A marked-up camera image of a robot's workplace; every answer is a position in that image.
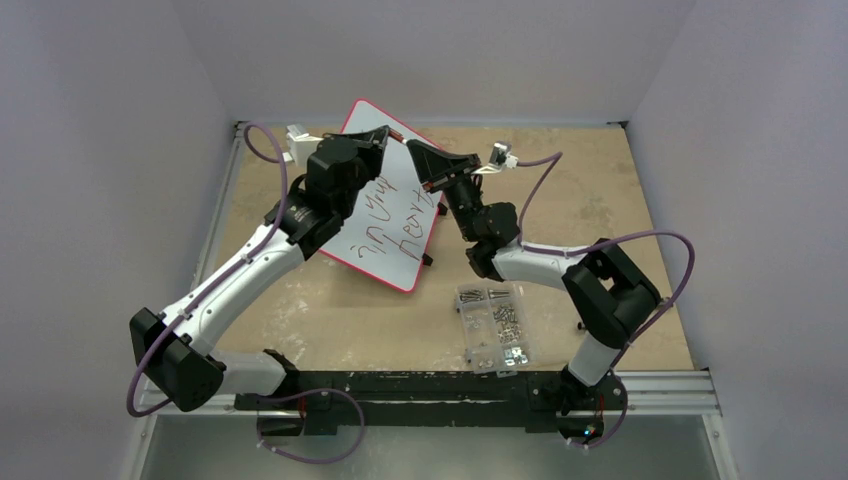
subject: gray wall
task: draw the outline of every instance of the gray wall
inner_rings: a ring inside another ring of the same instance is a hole
[[[844,0],[701,0],[628,128],[744,478],[848,468],[846,85]]]
[[[239,119],[514,124],[629,118],[694,0],[174,3]]]
[[[0,477],[116,478],[127,322],[188,286],[228,135],[166,0],[0,4]]]

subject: whiteboard with red border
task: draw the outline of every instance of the whiteboard with red border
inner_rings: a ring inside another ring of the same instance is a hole
[[[404,138],[436,146],[364,98],[354,102],[341,131],[364,132],[383,125]],[[421,188],[406,146],[389,140],[380,177],[359,192],[353,215],[321,252],[410,293],[418,283],[440,199],[441,194],[431,195]]]

